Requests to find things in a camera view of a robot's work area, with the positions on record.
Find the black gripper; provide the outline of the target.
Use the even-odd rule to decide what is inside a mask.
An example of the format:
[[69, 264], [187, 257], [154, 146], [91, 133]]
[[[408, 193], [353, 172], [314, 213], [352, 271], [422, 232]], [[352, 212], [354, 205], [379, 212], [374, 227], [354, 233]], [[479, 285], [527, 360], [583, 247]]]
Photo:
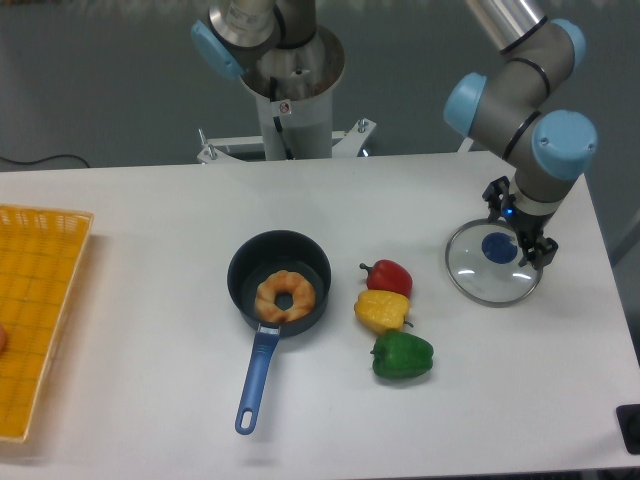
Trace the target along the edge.
[[504, 201], [504, 219], [516, 234], [522, 252], [518, 266], [524, 267], [530, 263], [535, 270], [542, 270], [553, 261], [558, 250], [555, 240], [542, 235], [545, 225], [555, 212], [548, 208], [539, 212], [537, 207], [531, 207], [530, 213], [526, 207], [525, 201], [508, 197]]

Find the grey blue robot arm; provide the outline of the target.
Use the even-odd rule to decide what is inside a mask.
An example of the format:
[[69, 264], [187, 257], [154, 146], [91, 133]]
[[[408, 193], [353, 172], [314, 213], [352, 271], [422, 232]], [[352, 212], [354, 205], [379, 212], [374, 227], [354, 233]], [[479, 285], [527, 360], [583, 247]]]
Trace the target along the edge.
[[[449, 95], [445, 122], [513, 166], [483, 198], [490, 222], [514, 231], [523, 264], [542, 269], [558, 246], [544, 229], [597, 148], [585, 116], [541, 105], [582, 62], [586, 42], [533, 1], [471, 1], [504, 58], [493, 78], [471, 73]], [[345, 68], [337, 37], [320, 26], [312, 1], [217, 1], [191, 29], [194, 46], [218, 74], [253, 94], [270, 160], [333, 154], [332, 94]]]

